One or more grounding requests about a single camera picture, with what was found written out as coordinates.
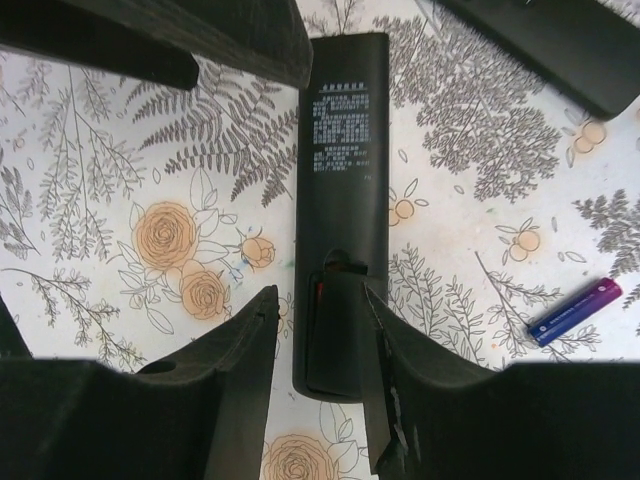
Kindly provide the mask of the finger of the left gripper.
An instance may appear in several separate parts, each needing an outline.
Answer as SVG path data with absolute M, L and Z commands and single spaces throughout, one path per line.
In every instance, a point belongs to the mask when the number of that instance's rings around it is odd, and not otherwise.
M 65 1 L 3 1 L 1 48 L 180 90 L 199 77 L 190 53 Z
M 70 4 L 216 63 L 297 89 L 309 85 L 313 47 L 295 1 L 87 0 Z

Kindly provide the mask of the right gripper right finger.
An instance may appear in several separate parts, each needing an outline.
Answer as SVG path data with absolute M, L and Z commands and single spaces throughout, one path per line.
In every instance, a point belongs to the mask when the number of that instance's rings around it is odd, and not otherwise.
M 639 367 L 476 365 L 396 316 L 370 288 L 360 313 L 371 470 L 382 479 L 635 479 Z

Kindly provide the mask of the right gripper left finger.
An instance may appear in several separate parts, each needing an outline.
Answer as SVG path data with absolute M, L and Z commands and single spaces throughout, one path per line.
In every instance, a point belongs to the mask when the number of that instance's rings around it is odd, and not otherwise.
M 1 314 L 5 479 L 256 479 L 278 324 L 268 286 L 234 317 L 134 374 L 31 356 Z

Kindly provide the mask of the black TV remote with buttons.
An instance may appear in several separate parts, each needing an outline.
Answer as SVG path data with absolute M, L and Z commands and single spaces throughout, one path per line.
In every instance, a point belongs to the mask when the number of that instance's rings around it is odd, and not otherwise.
M 322 271 L 364 274 L 380 297 L 388 281 L 390 38 L 383 32 L 315 38 L 299 93 L 292 383 L 306 383 L 312 284 Z

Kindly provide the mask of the black battery cover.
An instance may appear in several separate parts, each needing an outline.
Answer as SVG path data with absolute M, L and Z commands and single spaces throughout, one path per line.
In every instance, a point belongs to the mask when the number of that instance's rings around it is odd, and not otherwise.
M 361 400 L 358 317 L 367 276 L 326 270 L 312 284 L 306 383 L 335 401 Z

